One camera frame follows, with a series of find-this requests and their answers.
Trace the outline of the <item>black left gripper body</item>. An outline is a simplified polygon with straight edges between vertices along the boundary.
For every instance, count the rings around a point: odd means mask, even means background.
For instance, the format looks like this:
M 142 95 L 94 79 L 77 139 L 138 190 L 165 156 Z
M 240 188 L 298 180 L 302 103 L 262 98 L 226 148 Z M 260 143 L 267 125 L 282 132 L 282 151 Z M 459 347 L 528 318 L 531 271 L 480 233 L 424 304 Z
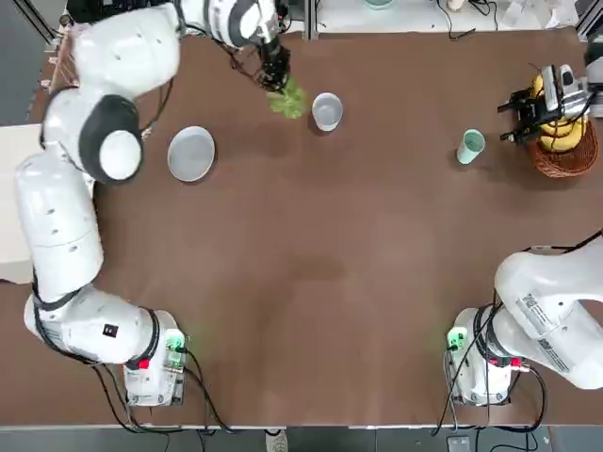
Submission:
M 279 37 L 260 45 L 261 68 L 263 71 L 288 71 L 290 51 L 281 44 Z

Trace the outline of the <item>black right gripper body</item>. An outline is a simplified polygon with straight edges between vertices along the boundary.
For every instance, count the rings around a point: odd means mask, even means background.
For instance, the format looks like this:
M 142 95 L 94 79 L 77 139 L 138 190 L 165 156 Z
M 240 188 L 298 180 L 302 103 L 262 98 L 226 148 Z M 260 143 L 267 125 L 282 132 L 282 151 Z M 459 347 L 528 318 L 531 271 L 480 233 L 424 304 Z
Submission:
M 533 136 L 548 114 L 545 92 L 543 89 L 524 89 L 522 95 L 522 135 Z

